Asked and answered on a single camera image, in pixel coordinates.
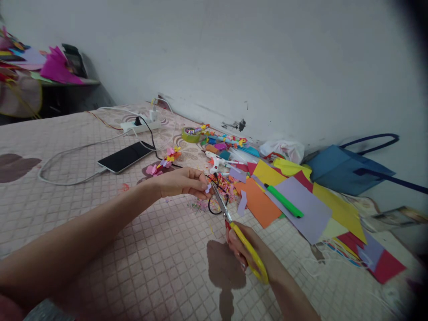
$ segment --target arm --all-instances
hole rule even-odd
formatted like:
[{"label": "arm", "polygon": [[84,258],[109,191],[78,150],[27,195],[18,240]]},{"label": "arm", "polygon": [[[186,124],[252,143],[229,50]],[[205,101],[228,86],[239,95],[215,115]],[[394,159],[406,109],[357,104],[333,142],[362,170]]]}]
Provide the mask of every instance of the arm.
[{"label": "arm", "polygon": [[[293,277],[287,272],[282,263],[267,247],[262,239],[253,231],[253,229],[235,222],[239,226],[247,240],[252,244],[263,261],[269,284],[272,287],[276,300],[280,306],[284,319],[319,321],[320,318],[310,304],[306,295],[294,281]],[[241,243],[236,233],[230,230],[227,236],[230,249],[235,253],[237,259],[241,262],[243,270],[250,264],[255,267],[251,255]]]},{"label": "arm", "polygon": [[181,193],[201,199],[203,172],[178,169],[150,178],[93,210],[51,230],[0,263],[0,293],[25,309],[59,289],[135,217],[161,197]]}]

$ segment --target white wall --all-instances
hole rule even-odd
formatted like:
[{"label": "white wall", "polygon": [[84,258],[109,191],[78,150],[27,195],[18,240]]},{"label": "white wall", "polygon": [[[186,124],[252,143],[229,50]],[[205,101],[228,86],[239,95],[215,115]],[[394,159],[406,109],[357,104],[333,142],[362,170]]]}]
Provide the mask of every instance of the white wall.
[{"label": "white wall", "polygon": [[[180,114],[310,150],[375,133],[401,141],[370,157],[428,185],[426,79],[404,17],[387,0],[6,0],[22,41],[66,42],[117,104],[168,97]],[[420,193],[382,183],[382,210],[428,213]]]}]

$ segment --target blue bag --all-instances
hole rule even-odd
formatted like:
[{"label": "blue bag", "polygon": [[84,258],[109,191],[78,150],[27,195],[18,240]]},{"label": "blue bag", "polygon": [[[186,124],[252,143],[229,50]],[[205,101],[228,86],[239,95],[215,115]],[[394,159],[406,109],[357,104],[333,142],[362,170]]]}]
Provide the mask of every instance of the blue bag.
[{"label": "blue bag", "polygon": [[[354,153],[345,149],[347,146],[365,140],[387,136],[393,139],[363,152]],[[393,178],[395,172],[363,156],[368,152],[379,150],[398,141],[399,136],[396,134],[379,134],[354,140],[342,146],[331,145],[307,162],[312,168],[311,179],[336,192],[353,196],[358,196],[384,180],[428,194],[427,188]]]}]

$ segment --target pen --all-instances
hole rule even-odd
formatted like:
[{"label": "pen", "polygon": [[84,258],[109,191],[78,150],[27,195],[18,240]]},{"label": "pen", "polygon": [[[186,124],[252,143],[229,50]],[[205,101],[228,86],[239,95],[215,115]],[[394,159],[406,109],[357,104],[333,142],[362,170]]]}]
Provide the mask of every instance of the pen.
[{"label": "pen", "polygon": [[270,185],[268,185],[266,183],[264,184],[264,187],[266,187],[267,190],[269,192],[271,192],[271,194],[278,201],[280,201],[281,204],[284,205],[284,207],[286,209],[288,209],[293,216],[295,216],[297,218],[303,217],[303,213],[297,207],[295,207],[288,199],[286,199],[280,192],[278,192],[275,187],[270,186]]}]

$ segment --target smartphone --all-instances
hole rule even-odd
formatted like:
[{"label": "smartphone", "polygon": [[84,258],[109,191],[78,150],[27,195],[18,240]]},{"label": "smartphone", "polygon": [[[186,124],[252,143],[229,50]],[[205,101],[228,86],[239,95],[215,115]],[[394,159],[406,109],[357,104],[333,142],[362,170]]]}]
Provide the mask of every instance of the smartphone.
[{"label": "smartphone", "polygon": [[[154,149],[152,145],[149,145],[145,142],[143,143],[149,148]],[[138,162],[141,158],[149,155],[151,152],[153,151],[145,148],[141,143],[135,143],[99,160],[98,164],[107,168],[114,174],[119,174],[126,170],[129,166]]]}]

